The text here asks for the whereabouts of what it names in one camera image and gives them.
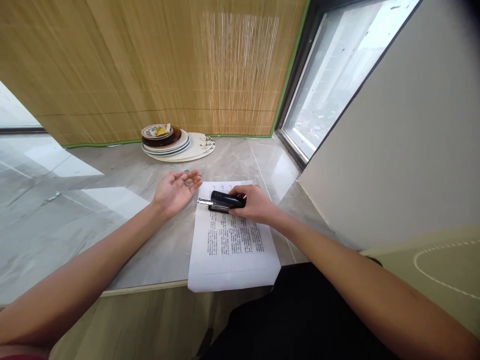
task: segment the bamboo blind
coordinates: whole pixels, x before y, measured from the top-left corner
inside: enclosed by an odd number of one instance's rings
[[[0,80],[63,146],[270,135],[305,0],[1,0]]]

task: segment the palm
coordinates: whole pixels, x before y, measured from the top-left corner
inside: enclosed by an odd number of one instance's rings
[[[187,205],[201,184],[202,174],[197,170],[171,172],[158,184],[154,201],[161,205],[163,213],[170,219]]]

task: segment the document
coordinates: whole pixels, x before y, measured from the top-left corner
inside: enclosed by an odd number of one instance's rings
[[[252,181],[203,182],[198,197],[228,193]],[[280,272],[270,227],[240,216],[209,211],[197,203],[188,288],[215,292],[273,285]]]

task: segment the forearm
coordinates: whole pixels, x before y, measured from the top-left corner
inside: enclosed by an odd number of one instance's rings
[[[473,359],[478,340],[407,283],[279,212],[269,224],[327,277],[372,333],[402,359]]]
[[[0,345],[53,346],[165,222],[148,205],[0,312]]]

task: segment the glass window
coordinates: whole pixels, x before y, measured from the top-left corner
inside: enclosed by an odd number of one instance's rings
[[[363,1],[325,14],[282,126],[306,161],[418,2]]]
[[[41,127],[34,116],[0,81],[0,128]]]

